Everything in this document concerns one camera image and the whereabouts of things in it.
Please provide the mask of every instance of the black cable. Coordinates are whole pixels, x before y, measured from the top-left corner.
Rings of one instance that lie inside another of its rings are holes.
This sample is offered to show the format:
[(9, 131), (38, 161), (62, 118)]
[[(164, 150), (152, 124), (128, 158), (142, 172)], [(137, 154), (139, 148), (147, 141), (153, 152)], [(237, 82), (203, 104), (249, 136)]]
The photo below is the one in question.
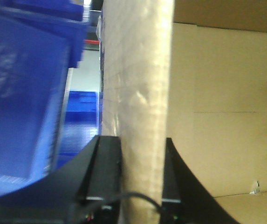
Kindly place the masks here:
[(135, 192), (135, 191), (130, 191), (130, 192), (124, 192), (118, 195), (114, 195), (112, 197), (109, 198), (105, 198), (101, 201), (96, 201), (96, 202), (92, 202), (88, 205), (86, 205), (83, 210), (81, 210), (82, 214), (90, 214), (90, 213), (94, 213), (96, 212), (98, 209), (100, 209), (102, 206), (108, 205), (108, 204), (112, 204), (118, 201), (121, 201), (122, 199), (125, 198), (131, 198), (131, 197), (136, 197), (136, 198), (141, 198), (144, 199), (148, 202), (150, 202), (152, 205), (154, 205), (156, 211), (162, 215), (162, 216), (167, 216), (170, 218), (173, 218), (173, 216), (171, 214), (169, 214), (168, 212), (166, 212), (163, 207), (161, 207), (156, 201), (154, 201), (152, 198), (148, 197), (147, 195), (144, 195), (142, 193), (139, 192)]

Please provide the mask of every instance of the blue bin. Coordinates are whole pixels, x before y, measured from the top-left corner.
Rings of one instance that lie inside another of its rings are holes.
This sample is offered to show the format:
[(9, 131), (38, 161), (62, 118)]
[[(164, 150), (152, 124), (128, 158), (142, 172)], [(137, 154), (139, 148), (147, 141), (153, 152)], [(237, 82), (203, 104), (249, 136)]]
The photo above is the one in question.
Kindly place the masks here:
[(98, 134), (97, 93), (70, 91), (58, 155), (59, 168)]
[(52, 166), (69, 52), (65, 38), (0, 16), (0, 194)]
[(0, 6), (14, 7), (65, 19), (82, 21), (83, 6), (69, 0), (0, 0)]
[(69, 40), (71, 46), (69, 67), (77, 68), (77, 63), (82, 59), (83, 40), (85, 39), (89, 26), (87, 23), (9, 7), (0, 7), (0, 13), (32, 27), (48, 31)]
[(68, 99), (68, 112), (96, 113), (97, 94), (95, 92), (71, 91)]

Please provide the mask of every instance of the cardboard sheet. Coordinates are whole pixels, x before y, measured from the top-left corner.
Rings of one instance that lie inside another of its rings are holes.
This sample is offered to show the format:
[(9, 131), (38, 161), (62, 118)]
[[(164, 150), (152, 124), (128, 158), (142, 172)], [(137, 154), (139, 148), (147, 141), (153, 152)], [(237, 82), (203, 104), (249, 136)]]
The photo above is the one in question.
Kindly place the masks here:
[(267, 0), (176, 0), (174, 21), (267, 32)]
[[(123, 190), (161, 201), (172, 0), (110, 0), (103, 6), (103, 134), (121, 137)], [(157, 224), (142, 200), (124, 203), (127, 223)]]
[(213, 196), (267, 191), (267, 34), (174, 24), (168, 137)]
[(216, 201), (241, 224), (267, 224), (267, 192), (218, 197)]

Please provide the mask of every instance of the stacked blue crates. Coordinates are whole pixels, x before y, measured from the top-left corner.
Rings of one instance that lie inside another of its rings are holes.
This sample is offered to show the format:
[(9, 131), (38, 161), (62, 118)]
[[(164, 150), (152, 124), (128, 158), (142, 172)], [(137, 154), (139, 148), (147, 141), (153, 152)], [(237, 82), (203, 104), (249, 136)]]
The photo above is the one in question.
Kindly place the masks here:
[(71, 160), (98, 134), (98, 93), (70, 91), (57, 167)]
[(0, 0), (0, 195), (55, 167), (68, 68), (81, 60), (83, 7), (46, 2)]

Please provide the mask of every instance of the black plastic mount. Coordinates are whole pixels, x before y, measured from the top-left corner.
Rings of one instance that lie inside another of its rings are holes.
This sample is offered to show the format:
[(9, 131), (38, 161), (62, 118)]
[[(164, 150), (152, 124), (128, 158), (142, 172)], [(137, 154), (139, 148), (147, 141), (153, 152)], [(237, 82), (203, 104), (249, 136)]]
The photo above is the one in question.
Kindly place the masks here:
[(239, 224), (199, 182), (171, 138), (166, 139), (162, 206), (177, 217), (174, 224)]

